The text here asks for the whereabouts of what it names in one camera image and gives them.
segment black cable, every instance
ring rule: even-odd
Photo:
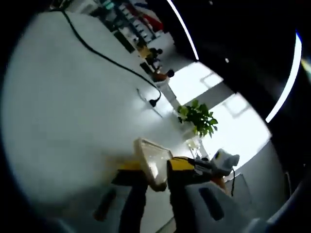
[[[115,64],[116,66],[121,67],[121,68],[123,68],[123,69],[125,69],[125,70],[127,70],[127,71],[129,71],[129,72],[131,72],[131,73],[133,73],[133,74],[135,74],[135,75],[137,75],[138,77],[140,77],[141,79],[143,79],[144,81],[146,81],[147,83],[149,83],[151,86],[153,86],[155,89],[157,89],[157,90],[159,91],[159,97],[158,97],[157,99],[155,99],[155,100],[149,100],[149,103],[150,103],[153,107],[156,106],[156,103],[159,101],[159,99],[161,98],[161,95],[162,95],[162,94],[161,94],[161,91],[156,87],[156,85],[154,85],[152,82],[150,82],[148,79],[146,79],[146,78],[143,77],[142,75],[140,75],[140,74],[136,73],[135,71],[133,71],[133,70],[131,70],[131,69],[129,69],[129,68],[127,68],[127,67],[125,67],[125,66],[123,66],[123,65],[121,65],[121,64],[119,64],[119,63],[117,63],[117,62],[115,62],[115,61],[113,61],[113,60],[110,59],[109,57],[106,57],[105,55],[101,54],[100,52],[97,52],[97,51],[96,51],[95,49],[93,49],[90,45],[88,45],[88,44],[85,42],[85,40],[78,34],[77,30],[75,29],[75,27],[74,27],[73,24],[72,24],[72,21],[70,20],[70,18],[68,17],[68,15],[66,14],[66,12],[65,12],[64,10],[62,10],[62,9],[57,9],[57,10],[52,10],[52,11],[59,11],[59,12],[63,13],[64,17],[66,18],[67,22],[69,23],[69,25],[70,25],[70,27],[71,27],[71,29],[72,29],[74,35],[75,35],[75,36],[77,37],[77,39],[81,42],[81,44],[82,44],[84,47],[86,47],[89,51],[91,51],[92,53],[94,53],[94,54],[96,54],[96,55],[98,55],[98,56],[100,56],[100,57],[102,57],[102,58],[104,58],[104,59],[110,61],[111,63]]]
[[[234,191],[234,181],[235,181],[235,171],[233,170],[233,181],[232,181],[232,188],[231,188],[231,196],[233,197],[233,191]]]

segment led light strip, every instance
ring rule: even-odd
[[[181,18],[179,12],[177,11],[177,9],[176,9],[176,7],[174,6],[174,4],[172,3],[172,1],[171,1],[171,0],[167,0],[167,2],[169,3],[169,5],[170,5],[171,8],[173,9],[173,11],[175,12],[177,18],[179,19],[179,22],[181,23],[181,26],[183,27],[183,29],[184,29],[184,31],[185,31],[187,37],[188,37],[188,40],[189,40],[190,45],[191,45],[191,47],[192,47],[192,50],[193,50],[195,59],[196,59],[196,60],[199,60],[198,53],[197,53],[197,51],[196,51],[196,49],[195,49],[194,43],[193,43],[193,41],[192,41],[192,39],[191,39],[191,36],[190,36],[190,34],[189,34],[189,32],[188,32],[188,29],[187,29],[187,27],[186,27],[186,25],[185,25],[183,19]]]
[[[301,48],[302,48],[301,41],[300,41],[298,35],[296,34],[296,43],[295,43],[295,49],[294,49],[294,59],[293,59],[292,69],[291,69],[287,83],[284,87],[284,90],[283,90],[280,98],[276,102],[271,113],[269,113],[269,115],[266,118],[267,123],[269,123],[274,118],[274,116],[277,114],[277,112],[280,110],[280,108],[282,107],[283,103],[285,102],[286,98],[288,97],[288,95],[289,95],[289,93],[293,87],[293,84],[296,80],[296,76],[298,73],[299,65],[300,65]]]

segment cable plug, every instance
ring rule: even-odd
[[[149,100],[151,106],[155,107],[158,100]]]

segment white tabletop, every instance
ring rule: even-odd
[[[147,77],[140,59],[98,19],[69,17],[94,49]],[[159,116],[136,88],[147,99],[158,97],[145,81],[83,47],[61,13],[45,13],[32,22],[11,58],[2,97],[5,151],[31,201],[63,203],[107,182],[116,160],[132,158],[138,137],[171,149],[174,156],[192,157],[165,97],[156,107]],[[161,209],[161,200],[147,199],[163,216],[154,222],[156,229],[172,210],[168,203]],[[146,207],[151,216],[153,210]]]

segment window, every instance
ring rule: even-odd
[[[169,86],[183,105],[214,87],[223,79],[202,63],[192,63],[177,71]]]
[[[218,120],[218,131],[202,143],[210,158],[219,148],[231,154],[239,154],[235,169],[253,158],[268,142],[271,134],[251,105],[238,93],[211,109]]]

